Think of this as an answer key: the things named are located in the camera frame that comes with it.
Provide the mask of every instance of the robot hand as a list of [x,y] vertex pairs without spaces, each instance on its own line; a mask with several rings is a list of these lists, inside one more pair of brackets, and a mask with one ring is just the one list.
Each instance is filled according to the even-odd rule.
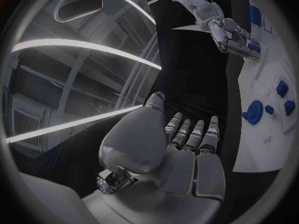
[[[172,0],[181,3],[196,18],[196,24],[204,31],[210,31],[218,49],[223,53],[257,59],[259,53],[246,46],[247,39],[258,47],[258,41],[230,18],[224,18],[221,7],[206,0]],[[238,42],[228,38],[226,31],[238,34]]]

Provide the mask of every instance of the robotic arm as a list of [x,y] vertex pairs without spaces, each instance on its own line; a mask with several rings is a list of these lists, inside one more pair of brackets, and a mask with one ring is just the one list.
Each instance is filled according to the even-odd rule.
[[[196,24],[202,30],[209,31],[212,38],[223,53],[232,53],[236,56],[257,59],[259,53],[246,46],[249,39],[255,46],[259,42],[246,30],[242,29],[231,18],[224,18],[221,7],[215,2],[207,0],[172,0],[181,3],[190,13],[195,16]],[[238,41],[228,38],[226,31],[237,34]]]

